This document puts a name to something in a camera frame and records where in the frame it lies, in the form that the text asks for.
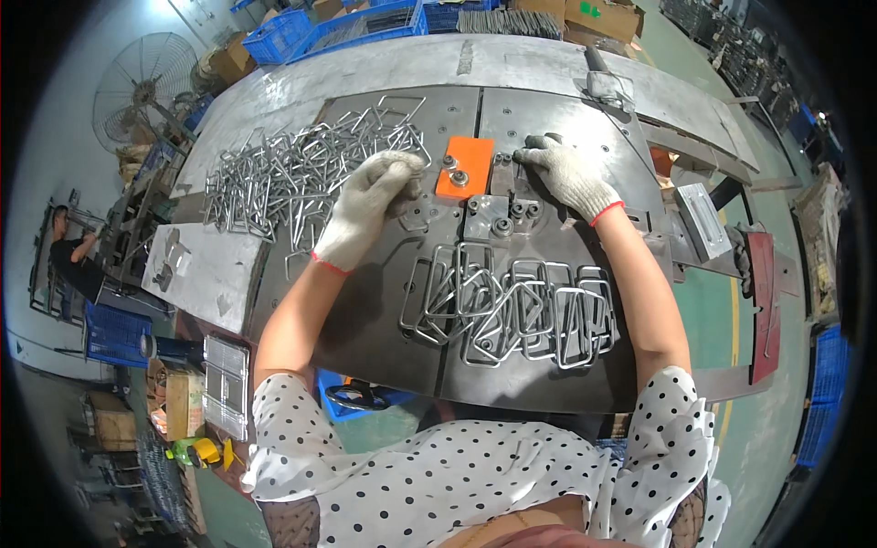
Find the orange block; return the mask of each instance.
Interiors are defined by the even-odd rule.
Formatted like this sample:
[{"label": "orange block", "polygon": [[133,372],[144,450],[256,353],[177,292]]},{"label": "orange block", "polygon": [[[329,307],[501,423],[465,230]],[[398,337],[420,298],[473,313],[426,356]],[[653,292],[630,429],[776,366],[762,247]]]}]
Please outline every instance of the orange block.
[{"label": "orange block", "polygon": [[465,187],[458,187],[451,182],[451,174],[442,169],[436,184],[436,196],[468,200],[477,194],[486,194],[490,164],[493,161],[493,139],[474,139],[472,137],[453,136],[447,143],[447,151],[457,160],[456,171],[465,171],[469,182]]}]

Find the woman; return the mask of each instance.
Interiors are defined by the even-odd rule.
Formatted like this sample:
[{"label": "woman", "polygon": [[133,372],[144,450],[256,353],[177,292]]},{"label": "woman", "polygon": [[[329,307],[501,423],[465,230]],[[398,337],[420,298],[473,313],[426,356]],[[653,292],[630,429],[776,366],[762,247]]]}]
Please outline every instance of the woman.
[{"label": "woman", "polygon": [[[377,240],[388,208],[417,195],[423,162],[380,153],[345,185],[313,261],[275,310],[256,355],[257,433],[241,482],[262,506],[275,546],[663,548],[710,546],[718,537],[730,497],[705,480],[717,455],[713,414],[697,397],[664,274],[617,207],[618,193],[580,151],[548,137],[525,142],[515,160],[595,227],[615,276],[639,388],[624,463],[546,423],[454,421],[378,452],[344,452],[308,393],[308,363],[345,276]],[[691,504],[704,492],[706,509]],[[674,515],[691,512],[671,530]]]}]

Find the black shirt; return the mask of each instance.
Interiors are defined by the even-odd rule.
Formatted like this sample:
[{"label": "black shirt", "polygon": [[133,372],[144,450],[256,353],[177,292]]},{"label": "black shirt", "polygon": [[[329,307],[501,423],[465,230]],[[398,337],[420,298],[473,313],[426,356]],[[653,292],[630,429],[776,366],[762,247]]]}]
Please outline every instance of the black shirt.
[{"label": "black shirt", "polygon": [[52,259],[55,271],[64,281],[82,293],[86,299],[97,303],[97,294],[100,293],[103,284],[103,270],[88,257],[78,263],[70,260],[70,255],[81,244],[82,238],[60,239],[49,248],[49,257]]}]

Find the work glove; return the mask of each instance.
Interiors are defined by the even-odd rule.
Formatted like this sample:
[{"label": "work glove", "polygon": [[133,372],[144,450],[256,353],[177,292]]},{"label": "work glove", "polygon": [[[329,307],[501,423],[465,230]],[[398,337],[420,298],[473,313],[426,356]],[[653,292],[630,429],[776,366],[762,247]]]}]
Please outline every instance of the work glove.
[{"label": "work glove", "polygon": [[332,218],[310,254],[350,274],[381,236],[384,219],[399,217],[420,194],[424,161],[398,151],[368,157],[344,183]]},{"label": "work glove", "polygon": [[582,151],[560,141],[554,133],[528,135],[526,148],[517,149],[513,158],[532,167],[548,191],[578,211],[591,226],[607,209],[624,207],[621,196],[602,179],[598,160],[589,160]]}]

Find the pile of wire frames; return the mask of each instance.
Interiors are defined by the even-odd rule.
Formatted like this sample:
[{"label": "pile of wire frames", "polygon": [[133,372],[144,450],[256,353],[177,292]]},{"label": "pile of wire frames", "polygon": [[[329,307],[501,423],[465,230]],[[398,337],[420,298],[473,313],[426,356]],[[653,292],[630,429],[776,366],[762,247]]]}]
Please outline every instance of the pile of wire frames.
[{"label": "pile of wire frames", "polygon": [[411,123],[425,101],[382,96],[377,104],[362,112],[349,111],[332,125],[309,125],[296,133],[281,128],[270,137],[262,131],[251,145],[262,130],[256,128],[239,150],[219,154],[218,170],[205,185],[204,224],[272,244],[280,226],[288,226],[289,279],[289,260],[310,254],[342,186],[366,158],[398,150],[420,155],[427,167],[431,164],[424,134]]},{"label": "pile of wire frames", "polygon": [[[617,339],[606,272],[567,263],[515,259],[496,273],[493,248],[461,242],[437,245],[418,258],[405,286],[399,326],[434,345],[463,338],[464,363],[499,367],[513,352],[551,359],[561,369],[590,367]],[[428,269],[423,301],[413,312],[418,269]]]},{"label": "pile of wire frames", "polygon": [[457,31],[467,34],[512,34],[560,39],[557,21],[550,13],[528,10],[461,11]]}]

